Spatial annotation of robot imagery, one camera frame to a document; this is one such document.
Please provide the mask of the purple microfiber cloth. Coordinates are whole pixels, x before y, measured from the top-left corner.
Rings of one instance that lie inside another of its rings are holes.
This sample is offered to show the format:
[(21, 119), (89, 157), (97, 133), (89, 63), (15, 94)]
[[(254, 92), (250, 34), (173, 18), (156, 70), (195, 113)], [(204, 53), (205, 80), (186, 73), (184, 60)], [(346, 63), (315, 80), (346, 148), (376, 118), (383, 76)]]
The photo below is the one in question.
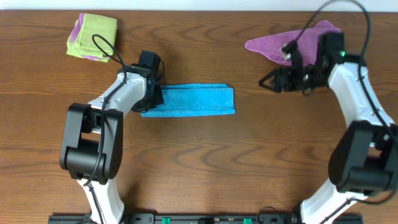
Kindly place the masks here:
[[(249, 51), (259, 53), (267, 59), (280, 65), (291, 65), (290, 60), (282, 56), (281, 48), (295, 40), (301, 30), (292, 30), (248, 40), (245, 48)], [(318, 38), (328, 32), (341, 32), (341, 29), (335, 27), (331, 22), (323, 20), (314, 27), (307, 29), (297, 41), (298, 50), (302, 56), (303, 64), (315, 64), (317, 58)]]

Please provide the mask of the blue microfiber cloth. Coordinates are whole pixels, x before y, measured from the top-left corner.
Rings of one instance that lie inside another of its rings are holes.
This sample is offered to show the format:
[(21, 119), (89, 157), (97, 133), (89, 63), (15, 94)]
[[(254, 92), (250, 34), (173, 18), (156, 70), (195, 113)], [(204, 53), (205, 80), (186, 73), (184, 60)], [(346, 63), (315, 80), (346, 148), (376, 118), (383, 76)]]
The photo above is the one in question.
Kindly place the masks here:
[(164, 103), (141, 116), (181, 118), (235, 114), (234, 89), (225, 83), (191, 83), (161, 87)]

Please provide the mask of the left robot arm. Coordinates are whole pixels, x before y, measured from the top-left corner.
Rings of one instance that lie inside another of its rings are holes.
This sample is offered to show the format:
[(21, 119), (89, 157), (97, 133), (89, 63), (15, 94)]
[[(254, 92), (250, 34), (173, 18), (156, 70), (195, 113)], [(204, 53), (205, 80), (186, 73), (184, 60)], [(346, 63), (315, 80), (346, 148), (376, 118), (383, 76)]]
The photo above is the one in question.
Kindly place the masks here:
[(139, 61), (123, 66), (115, 82), (88, 103), (67, 110), (60, 150), (60, 167), (83, 188), (92, 223), (119, 223), (124, 204), (116, 175), (123, 158), (126, 115), (146, 113), (163, 104), (158, 71), (164, 68), (154, 52), (143, 50)]

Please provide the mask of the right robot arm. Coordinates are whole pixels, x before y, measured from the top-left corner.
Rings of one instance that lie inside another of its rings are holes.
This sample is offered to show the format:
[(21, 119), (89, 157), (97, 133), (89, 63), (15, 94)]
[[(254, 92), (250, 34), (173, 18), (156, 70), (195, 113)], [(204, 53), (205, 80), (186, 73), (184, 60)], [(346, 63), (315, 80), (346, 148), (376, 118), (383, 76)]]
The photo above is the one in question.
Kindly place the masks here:
[(371, 87), (363, 56), (345, 52), (342, 33), (319, 36), (314, 65), (303, 64), (296, 40), (281, 51), (291, 66), (271, 71), (259, 85), (276, 93), (326, 86), (335, 94), (347, 127), (330, 157), (328, 179), (284, 222), (361, 223), (360, 215), (348, 213), (350, 206), (376, 205), (377, 194), (397, 193), (397, 125)]

